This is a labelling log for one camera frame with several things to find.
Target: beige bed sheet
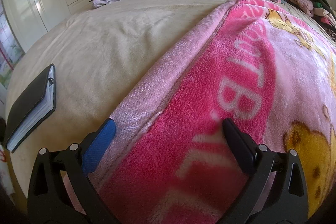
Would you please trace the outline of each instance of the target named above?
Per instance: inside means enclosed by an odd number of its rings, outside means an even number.
[[[56,67],[56,110],[11,154],[24,194],[40,148],[63,150],[96,131],[147,70],[226,1],[122,0],[74,15],[36,42],[14,69],[6,115],[50,63]]]

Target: blue gripper pad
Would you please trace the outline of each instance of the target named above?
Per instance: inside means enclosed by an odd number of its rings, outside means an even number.
[[[116,128],[115,122],[112,119],[107,119],[97,137],[82,156],[82,170],[86,176],[96,170],[116,134]]]

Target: silver screw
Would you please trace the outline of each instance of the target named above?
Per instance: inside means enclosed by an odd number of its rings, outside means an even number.
[[[47,152],[46,148],[41,148],[40,151],[39,151],[39,154],[44,155],[46,152]]]
[[[75,151],[75,150],[77,150],[77,149],[78,149],[78,144],[73,143],[72,145],[70,145],[70,150],[71,150],[71,151]]]
[[[259,146],[259,149],[261,150],[261,151],[264,151],[264,152],[266,152],[267,151],[267,146],[266,145],[264,145],[264,144],[260,144]]]
[[[294,149],[291,149],[290,153],[291,153],[293,156],[297,156],[297,152],[296,152]]]

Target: black notebook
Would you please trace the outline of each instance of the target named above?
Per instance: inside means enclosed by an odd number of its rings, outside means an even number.
[[[6,148],[14,152],[55,108],[55,66],[51,64],[28,85],[12,105],[5,131]]]

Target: notebook cover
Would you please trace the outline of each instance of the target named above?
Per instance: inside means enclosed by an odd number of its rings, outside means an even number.
[[[48,76],[50,68],[54,69],[54,107],[46,115],[43,116],[26,135],[19,141],[19,143],[14,147],[12,153],[18,148],[18,146],[32,133],[38,125],[40,125],[46,118],[48,118],[51,113],[54,112],[56,108],[56,71],[54,64],[46,67],[21,93],[19,98],[12,105],[6,124],[4,145],[7,147],[7,143],[16,129],[21,125],[28,114],[43,100],[47,84],[49,83]]]

